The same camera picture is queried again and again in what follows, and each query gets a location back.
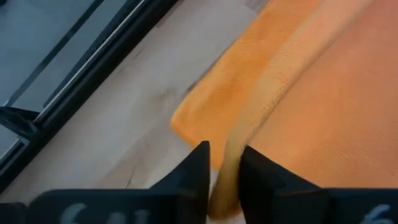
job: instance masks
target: orange microfiber cloth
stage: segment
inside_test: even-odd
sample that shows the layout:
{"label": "orange microfiber cloth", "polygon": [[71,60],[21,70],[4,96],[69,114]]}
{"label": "orange microfiber cloth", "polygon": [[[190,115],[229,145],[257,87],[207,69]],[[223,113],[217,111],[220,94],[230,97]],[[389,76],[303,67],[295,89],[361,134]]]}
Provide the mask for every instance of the orange microfiber cloth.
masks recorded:
{"label": "orange microfiber cloth", "polygon": [[[272,1],[186,97],[172,128],[192,144],[210,140],[221,171],[236,169],[225,160],[248,143],[320,187],[398,187],[397,6]],[[217,206],[234,209],[236,198],[222,196]]]}

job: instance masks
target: cloth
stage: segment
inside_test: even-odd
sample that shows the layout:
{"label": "cloth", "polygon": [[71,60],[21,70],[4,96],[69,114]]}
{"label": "cloth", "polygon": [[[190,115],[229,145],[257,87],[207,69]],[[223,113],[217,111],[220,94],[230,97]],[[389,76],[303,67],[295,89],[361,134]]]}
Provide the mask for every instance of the cloth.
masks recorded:
{"label": "cloth", "polygon": [[[193,145],[210,140],[216,168],[228,134],[272,66],[269,62],[322,5],[270,2],[175,112],[171,127]],[[396,6],[393,0],[373,1],[326,44],[250,145],[321,187],[397,187]],[[311,39],[306,41],[310,46]]]}

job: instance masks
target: printed number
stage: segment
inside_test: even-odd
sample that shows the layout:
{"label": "printed number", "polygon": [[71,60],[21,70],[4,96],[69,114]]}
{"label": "printed number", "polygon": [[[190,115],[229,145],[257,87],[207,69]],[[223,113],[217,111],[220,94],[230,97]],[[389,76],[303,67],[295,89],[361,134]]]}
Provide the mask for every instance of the printed number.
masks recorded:
{"label": "printed number", "polygon": [[[63,211],[61,215],[61,223],[60,224],[79,224],[75,223],[75,219],[77,215],[84,209],[87,208],[87,205],[84,203],[76,203],[73,204],[65,211]],[[134,212],[136,216],[135,224],[146,224],[148,223],[150,212],[148,210],[138,210]],[[106,224],[126,224],[126,216],[121,212],[113,212],[110,214],[108,221]]]}
{"label": "printed number", "polygon": [[365,215],[363,221],[360,224],[394,224],[389,218],[379,218],[379,216],[390,210],[390,205],[378,205],[374,207],[367,215]]}

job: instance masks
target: wooden floor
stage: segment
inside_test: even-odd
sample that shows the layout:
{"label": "wooden floor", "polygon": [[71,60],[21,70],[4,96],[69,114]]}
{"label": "wooden floor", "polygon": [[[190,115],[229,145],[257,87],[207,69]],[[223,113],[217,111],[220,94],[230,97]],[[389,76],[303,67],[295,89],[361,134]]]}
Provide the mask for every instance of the wooden floor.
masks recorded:
{"label": "wooden floor", "polygon": [[157,182],[191,150],[169,129],[172,113],[264,5],[264,0],[177,3],[1,201],[29,203],[49,189],[146,188]]}

